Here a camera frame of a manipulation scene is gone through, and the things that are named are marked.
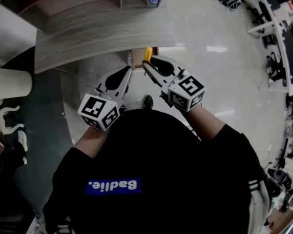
white table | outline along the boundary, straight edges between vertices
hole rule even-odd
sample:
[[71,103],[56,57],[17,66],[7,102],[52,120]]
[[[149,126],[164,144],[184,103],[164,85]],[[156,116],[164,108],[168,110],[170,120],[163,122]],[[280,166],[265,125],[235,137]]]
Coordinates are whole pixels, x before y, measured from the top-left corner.
[[[249,29],[248,33],[256,37],[265,37],[275,33],[280,49],[280,54],[282,57],[283,67],[286,69],[287,87],[269,87],[268,90],[274,92],[289,93],[289,96],[293,96],[293,84],[291,83],[292,76],[290,73],[290,65],[286,53],[285,44],[283,42],[284,38],[282,37],[282,30],[284,29],[282,21],[290,21],[290,17],[289,15],[287,15],[287,13],[283,13],[282,6],[278,10],[272,11],[271,5],[267,2],[267,0],[261,1],[266,6],[272,21],[266,22],[255,28]],[[265,33],[258,32],[262,29],[265,29]]]

person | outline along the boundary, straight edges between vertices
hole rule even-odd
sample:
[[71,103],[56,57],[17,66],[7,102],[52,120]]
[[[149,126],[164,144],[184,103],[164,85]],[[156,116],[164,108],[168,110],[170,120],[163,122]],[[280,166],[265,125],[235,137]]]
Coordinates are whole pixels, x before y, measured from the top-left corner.
[[77,234],[248,232],[249,181],[265,179],[248,139],[202,106],[182,112],[200,139],[152,107],[146,96],[68,151],[43,209],[49,234],[68,216]]
[[27,158],[25,156],[27,147],[27,136],[24,131],[18,131],[18,141],[15,142],[14,149],[6,154],[2,154],[4,151],[4,145],[0,140],[0,183],[5,183],[8,179],[11,179],[16,169],[20,166],[27,164]]

yellow handle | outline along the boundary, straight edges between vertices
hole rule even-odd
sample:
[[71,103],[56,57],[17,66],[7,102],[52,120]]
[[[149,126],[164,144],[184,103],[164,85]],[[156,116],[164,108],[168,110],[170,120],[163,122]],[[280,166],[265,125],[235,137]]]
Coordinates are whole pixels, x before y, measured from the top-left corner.
[[150,62],[153,49],[151,47],[146,48],[145,60]]

tile floor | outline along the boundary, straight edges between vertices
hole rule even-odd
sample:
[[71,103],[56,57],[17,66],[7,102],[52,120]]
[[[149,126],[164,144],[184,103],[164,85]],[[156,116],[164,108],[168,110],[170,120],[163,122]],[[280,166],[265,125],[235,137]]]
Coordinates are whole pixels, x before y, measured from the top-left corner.
[[[244,5],[233,12],[228,11],[218,0],[166,0],[166,5],[177,45],[160,48],[160,54],[175,58],[199,77],[207,87],[203,106],[244,133],[255,151],[259,152],[257,155],[262,165],[273,161],[282,143],[285,95],[258,90],[267,77],[264,69],[266,58],[261,42],[247,34],[247,28],[251,27],[249,12]],[[78,101],[87,90],[95,87],[102,75],[94,69],[94,66],[102,64],[102,58],[110,59],[110,56],[79,62],[83,69],[79,68],[75,82],[83,85],[74,107],[78,107]],[[114,58],[108,68],[119,63],[122,65],[121,58]],[[62,74],[63,79],[73,78]],[[130,108],[139,107],[143,95],[149,93],[156,98],[155,109],[184,121],[179,112],[157,98],[158,87],[143,73],[134,74],[130,87],[126,95]],[[70,110],[76,114],[74,107],[69,103],[64,107],[72,138],[78,140],[86,127],[78,119],[71,123],[72,114],[67,112]]]

hand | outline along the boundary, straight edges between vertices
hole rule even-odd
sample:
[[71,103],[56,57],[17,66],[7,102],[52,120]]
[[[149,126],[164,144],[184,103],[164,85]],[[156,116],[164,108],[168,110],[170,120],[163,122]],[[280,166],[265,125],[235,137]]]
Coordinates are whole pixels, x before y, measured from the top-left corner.
[[109,131],[103,132],[93,127],[89,127],[82,138],[75,144],[75,148],[82,151],[91,158],[98,155],[106,141]]

